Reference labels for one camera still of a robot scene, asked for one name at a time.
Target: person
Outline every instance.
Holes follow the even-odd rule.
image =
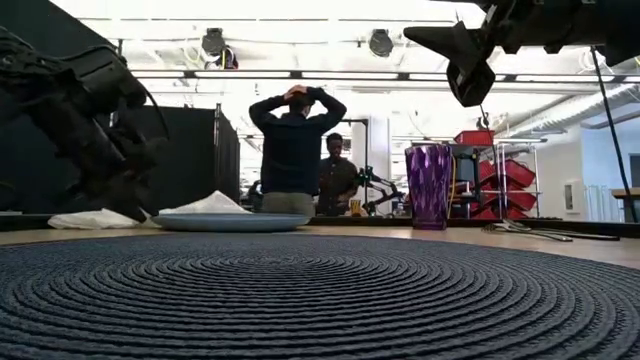
[[[315,101],[327,112],[309,116]],[[271,111],[289,105],[280,118]],[[334,128],[347,108],[321,88],[296,85],[287,93],[249,107],[249,116],[264,134],[262,212],[315,215],[322,135]]]
[[[320,163],[319,214],[344,215],[349,208],[349,199],[358,191],[358,168],[341,156],[343,143],[338,133],[327,137],[329,157]]]

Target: black panel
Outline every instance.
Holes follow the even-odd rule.
[[[111,45],[48,0],[3,1],[0,25],[52,56],[69,56],[88,47]]]
[[[216,148],[215,187],[240,202],[240,142],[238,134],[220,108],[216,110],[214,131]]]
[[[0,128],[0,181],[18,192],[18,206],[13,210],[42,214],[93,209],[82,200],[56,204],[56,198],[77,180],[78,172],[69,161],[56,159],[55,152],[55,146],[29,117]]]
[[[213,110],[162,107],[161,111],[171,141],[158,153],[158,166],[151,172],[150,205],[156,209],[182,206],[215,190]],[[152,107],[145,106],[133,116],[147,138],[162,135]]]

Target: dark blue sweater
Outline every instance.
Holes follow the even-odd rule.
[[[322,135],[338,125],[347,108],[321,88],[307,88],[307,94],[319,101],[327,113],[305,118],[287,113],[277,118],[271,111],[286,105],[283,96],[275,96],[251,105],[249,115],[264,134],[262,193],[318,193]]]

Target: table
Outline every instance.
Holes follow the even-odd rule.
[[[495,246],[540,251],[640,269],[640,239],[622,239],[613,242],[575,239],[572,243],[561,243],[527,235],[487,234],[475,228],[424,231],[407,227],[307,226],[301,228],[299,232],[314,235],[377,236]],[[0,232],[0,245],[163,233],[166,234],[156,229],[12,231]]]
[[[632,223],[631,207],[636,209],[636,214],[640,214],[640,188],[630,188],[629,192],[631,193],[631,203],[627,200],[627,192],[624,189],[612,189],[611,196],[616,200],[623,200],[624,221]]]

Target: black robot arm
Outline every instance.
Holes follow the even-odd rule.
[[[557,54],[566,45],[593,45],[614,66],[640,55],[637,0],[448,0],[475,3],[486,12],[479,29],[408,27],[407,38],[449,59],[451,91],[465,107],[482,103],[495,81],[487,59],[496,46],[515,54],[544,46]]]
[[[113,49],[52,58],[0,27],[0,89],[80,170],[70,197],[100,199],[138,221],[146,219],[142,210],[157,214],[146,205],[146,182],[156,165],[153,154],[166,139],[147,142],[127,118],[125,110],[142,107],[150,94]],[[114,113],[112,124],[98,120]]]
[[[382,196],[379,199],[374,201],[369,201],[368,203],[362,205],[362,208],[367,212],[367,214],[369,214],[369,216],[375,215],[376,208],[378,207],[378,205],[396,198],[402,199],[404,197],[404,194],[398,191],[398,188],[393,182],[383,179],[377,176],[376,174],[374,174],[373,168],[371,166],[367,166],[366,169],[360,168],[360,172],[358,173],[357,183],[359,186],[364,186],[366,184],[367,188],[374,189],[382,194]],[[388,194],[384,190],[384,188],[374,183],[387,186],[388,188],[391,189],[391,193]]]

